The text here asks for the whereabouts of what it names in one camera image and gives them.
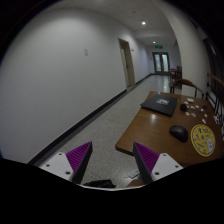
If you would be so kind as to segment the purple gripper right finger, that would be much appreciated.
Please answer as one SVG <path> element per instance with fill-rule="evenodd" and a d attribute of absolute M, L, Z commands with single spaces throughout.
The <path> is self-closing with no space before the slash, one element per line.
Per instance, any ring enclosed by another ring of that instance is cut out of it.
<path fill-rule="evenodd" d="M 167 153 L 158 154 L 137 142 L 133 143 L 133 155 L 144 184 L 152 183 L 182 169 L 182 166 Z"/>

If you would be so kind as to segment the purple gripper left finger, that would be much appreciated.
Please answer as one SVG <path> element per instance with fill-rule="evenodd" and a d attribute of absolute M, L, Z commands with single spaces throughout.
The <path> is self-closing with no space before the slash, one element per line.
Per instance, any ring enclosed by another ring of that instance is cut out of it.
<path fill-rule="evenodd" d="M 68 153 L 56 153 L 40 168 L 65 180 L 80 184 L 92 151 L 92 142 L 87 142 Z"/>

